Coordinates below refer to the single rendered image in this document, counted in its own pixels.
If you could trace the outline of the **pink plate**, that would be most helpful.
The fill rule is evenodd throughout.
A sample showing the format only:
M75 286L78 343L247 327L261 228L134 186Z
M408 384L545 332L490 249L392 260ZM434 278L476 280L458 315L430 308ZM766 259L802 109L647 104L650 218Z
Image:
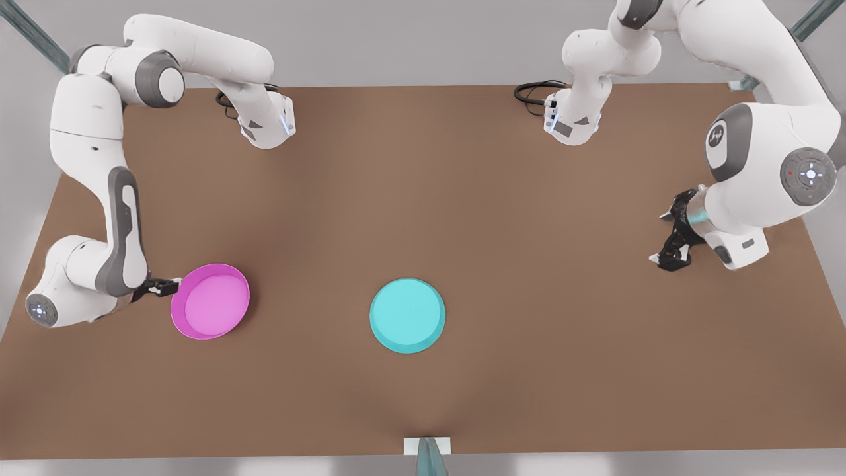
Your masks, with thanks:
M238 268L208 263L182 278L173 295L173 325L194 340L223 337L243 319L250 307L250 284Z

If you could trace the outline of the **blue plate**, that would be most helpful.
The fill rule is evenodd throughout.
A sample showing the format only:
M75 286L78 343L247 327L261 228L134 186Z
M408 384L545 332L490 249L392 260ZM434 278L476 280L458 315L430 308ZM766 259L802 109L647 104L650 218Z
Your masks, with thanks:
M434 286L419 278L397 278L375 293L369 327L378 343L398 354L429 349L446 325L446 305Z

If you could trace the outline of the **silver frame post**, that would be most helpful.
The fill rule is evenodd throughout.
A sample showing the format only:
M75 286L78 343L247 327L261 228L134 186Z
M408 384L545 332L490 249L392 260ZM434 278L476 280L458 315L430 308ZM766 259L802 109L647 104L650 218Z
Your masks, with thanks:
M792 39L801 46L802 42L807 40L844 3L846 3L846 0L816 0L795 24L788 28ZM731 91L753 91L760 84L758 78L748 75L748 73L742 79L727 83Z
M69 73L69 54L24 9L21 9L15 0L0 0L0 17L19 35L27 39L63 75Z
M404 438L404 455L415 456L415 476L449 476L443 456L451 453L450 437Z

